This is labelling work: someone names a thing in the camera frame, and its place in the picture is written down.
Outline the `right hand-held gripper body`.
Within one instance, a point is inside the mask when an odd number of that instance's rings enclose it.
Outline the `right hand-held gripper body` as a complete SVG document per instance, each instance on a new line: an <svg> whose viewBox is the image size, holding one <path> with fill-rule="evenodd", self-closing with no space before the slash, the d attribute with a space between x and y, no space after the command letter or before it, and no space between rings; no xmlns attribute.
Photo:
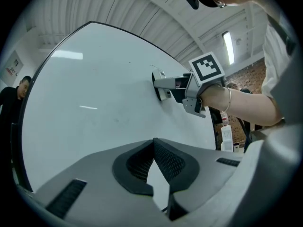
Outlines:
<svg viewBox="0 0 303 227"><path fill-rule="evenodd" d="M213 52L205 53L189 61L191 72L182 104L187 113L206 117L200 95L210 86L223 86L225 72Z"/></svg>

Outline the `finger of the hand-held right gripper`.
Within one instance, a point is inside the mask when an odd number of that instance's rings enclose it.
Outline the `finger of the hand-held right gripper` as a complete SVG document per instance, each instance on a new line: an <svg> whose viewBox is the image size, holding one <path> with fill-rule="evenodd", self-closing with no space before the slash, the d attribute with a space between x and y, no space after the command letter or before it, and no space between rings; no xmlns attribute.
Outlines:
<svg viewBox="0 0 303 227"><path fill-rule="evenodd" d="M163 78L156 79L153 83L156 88L163 89L177 89L177 88L186 88L189 81L189 77L172 77L172 78Z"/></svg>
<svg viewBox="0 0 303 227"><path fill-rule="evenodd" d="M183 99L186 98L185 90L185 88L176 88L170 90L177 103L183 103Z"/></svg>

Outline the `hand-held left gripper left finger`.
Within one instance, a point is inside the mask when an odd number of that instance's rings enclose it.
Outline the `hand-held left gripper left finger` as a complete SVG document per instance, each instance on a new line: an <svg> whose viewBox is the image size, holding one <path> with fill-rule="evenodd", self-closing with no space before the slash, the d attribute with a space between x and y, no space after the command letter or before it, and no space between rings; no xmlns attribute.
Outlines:
<svg viewBox="0 0 303 227"><path fill-rule="evenodd" d="M153 219L152 163L152 140L93 153L46 182L35 199L62 219Z"/></svg>

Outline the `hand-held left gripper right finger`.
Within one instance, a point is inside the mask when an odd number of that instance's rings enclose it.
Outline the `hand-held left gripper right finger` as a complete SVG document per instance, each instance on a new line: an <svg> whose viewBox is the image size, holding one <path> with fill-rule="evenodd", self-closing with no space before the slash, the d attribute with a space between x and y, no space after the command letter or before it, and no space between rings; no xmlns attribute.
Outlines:
<svg viewBox="0 0 303 227"><path fill-rule="evenodd" d="M176 220L202 207L227 183L241 161L231 152L154 138L154 160L169 184L167 214Z"/></svg>

